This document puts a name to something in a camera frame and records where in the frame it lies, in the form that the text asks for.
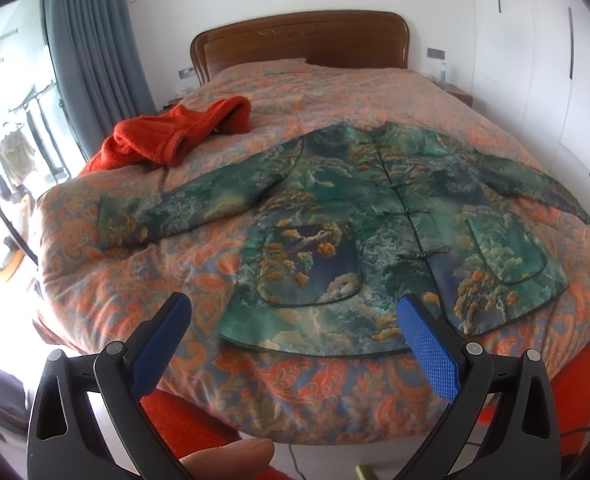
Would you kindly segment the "person's left hand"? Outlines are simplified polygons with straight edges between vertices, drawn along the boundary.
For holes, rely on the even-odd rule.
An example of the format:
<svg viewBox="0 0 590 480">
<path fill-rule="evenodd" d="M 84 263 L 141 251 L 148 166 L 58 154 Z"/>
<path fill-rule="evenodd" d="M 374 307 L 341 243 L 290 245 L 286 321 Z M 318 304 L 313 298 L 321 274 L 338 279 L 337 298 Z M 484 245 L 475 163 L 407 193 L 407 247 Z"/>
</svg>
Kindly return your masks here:
<svg viewBox="0 0 590 480">
<path fill-rule="evenodd" d="M 180 463 L 198 480 L 243 480 L 260 476 L 273 456 L 270 439 L 250 438 L 206 448 L 182 457 Z"/>
</svg>

